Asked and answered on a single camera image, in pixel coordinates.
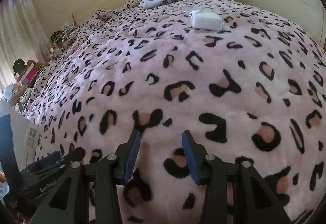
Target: white package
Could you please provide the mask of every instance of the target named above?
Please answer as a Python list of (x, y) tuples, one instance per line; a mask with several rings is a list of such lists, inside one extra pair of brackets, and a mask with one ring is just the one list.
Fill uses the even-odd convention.
[(220, 15), (212, 10), (204, 8), (192, 7), (184, 11), (190, 18), (190, 23), (193, 28), (209, 29), (222, 31), (224, 21)]
[(215, 12), (198, 12), (191, 17), (191, 26), (199, 29), (222, 31), (223, 19)]

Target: leopard print pattern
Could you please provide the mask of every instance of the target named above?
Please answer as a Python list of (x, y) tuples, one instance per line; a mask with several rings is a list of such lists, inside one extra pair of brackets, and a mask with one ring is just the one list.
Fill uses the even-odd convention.
[[(254, 164), (290, 219), (305, 223), (326, 187), (325, 51), (292, 21), (232, 0), (139, 2), (97, 11), (41, 72), (24, 114), (44, 131), (36, 159), (81, 146), (84, 163), (96, 162), (135, 128), (135, 171), (118, 189), (123, 222), (198, 223), (205, 189), (181, 144), (190, 130), (224, 161)], [(183, 12), (192, 5), (219, 13), (223, 31), (192, 28)]]

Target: bed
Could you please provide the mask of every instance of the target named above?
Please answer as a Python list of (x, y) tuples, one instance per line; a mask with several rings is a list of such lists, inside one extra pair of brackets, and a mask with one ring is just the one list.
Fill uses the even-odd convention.
[[(222, 160), (253, 163), (290, 219), (305, 223), (326, 188), (325, 51), (292, 21), (232, 0), (152, 10), (140, 1), (95, 12), (40, 73), (24, 112), (49, 133), (36, 159), (80, 146), (84, 163), (96, 162), (135, 128), (140, 153), (118, 190), (124, 223), (198, 223), (205, 190), (181, 144), (190, 130)], [(190, 5), (219, 13), (223, 31), (191, 28)]]

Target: qr code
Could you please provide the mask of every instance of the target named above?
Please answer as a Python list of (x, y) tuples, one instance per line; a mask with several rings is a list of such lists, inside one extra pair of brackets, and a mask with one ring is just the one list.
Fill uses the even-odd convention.
[(36, 137), (36, 133), (37, 133), (37, 130), (35, 130), (34, 128), (31, 127), (31, 129), (29, 131), (29, 136), (35, 138)]
[(33, 148), (34, 147), (34, 139), (28, 138), (27, 139), (27, 146)]

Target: fuzzy blanket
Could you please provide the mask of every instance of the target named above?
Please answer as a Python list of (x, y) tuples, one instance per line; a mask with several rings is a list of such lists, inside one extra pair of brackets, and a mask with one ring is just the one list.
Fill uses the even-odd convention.
[[(222, 160), (253, 163), (290, 219), (305, 223), (326, 187), (325, 51), (299, 25), (232, 0), (153, 10), (140, 1), (97, 11), (40, 74), (24, 114), (45, 132), (37, 159), (80, 146), (84, 163), (96, 162), (136, 128), (135, 171), (118, 188), (123, 222), (196, 224), (205, 188), (182, 150), (190, 130)], [(188, 5), (219, 13), (224, 31), (191, 28)]]

